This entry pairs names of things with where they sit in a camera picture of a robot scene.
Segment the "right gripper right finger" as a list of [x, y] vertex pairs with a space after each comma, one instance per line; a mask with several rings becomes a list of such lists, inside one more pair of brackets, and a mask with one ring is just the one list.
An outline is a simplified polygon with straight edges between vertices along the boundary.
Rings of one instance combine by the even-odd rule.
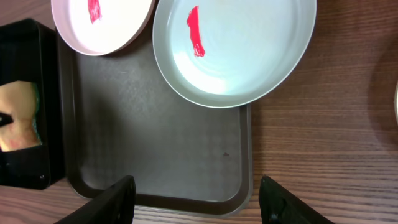
[[263, 224], [334, 224], [266, 175], [261, 179], [259, 205]]

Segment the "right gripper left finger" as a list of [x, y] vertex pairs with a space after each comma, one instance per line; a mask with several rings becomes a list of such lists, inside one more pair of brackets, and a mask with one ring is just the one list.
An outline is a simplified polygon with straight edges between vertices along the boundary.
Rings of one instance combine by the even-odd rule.
[[132, 224], [135, 204], [135, 181], [127, 175], [55, 224]]

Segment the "yellow green sponge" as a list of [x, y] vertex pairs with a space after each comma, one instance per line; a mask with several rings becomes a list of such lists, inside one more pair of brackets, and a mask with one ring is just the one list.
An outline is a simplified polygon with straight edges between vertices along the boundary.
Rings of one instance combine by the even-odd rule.
[[3, 152], [41, 144], [35, 127], [38, 107], [39, 97], [34, 83], [15, 81], [1, 86], [1, 112], [12, 118], [12, 123], [1, 127]]

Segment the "light grey plate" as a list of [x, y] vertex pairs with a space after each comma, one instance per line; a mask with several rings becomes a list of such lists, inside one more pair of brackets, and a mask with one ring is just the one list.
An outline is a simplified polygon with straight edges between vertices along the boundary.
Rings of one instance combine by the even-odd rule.
[[297, 66], [317, 7], [316, 0], [161, 0], [152, 32], [158, 68], [196, 105], [251, 103]]

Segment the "white plate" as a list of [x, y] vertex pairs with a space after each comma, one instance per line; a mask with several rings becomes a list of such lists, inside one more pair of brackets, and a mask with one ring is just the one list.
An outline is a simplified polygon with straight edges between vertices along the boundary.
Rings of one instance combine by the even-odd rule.
[[58, 33], [78, 53], [107, 55], [144, 30], [155, 0], [51, 0]]
[[398, 123], [398, 83], [396, 84], [396, 89], [394, 93], [394, 112], [395, 112], [396, 121]]

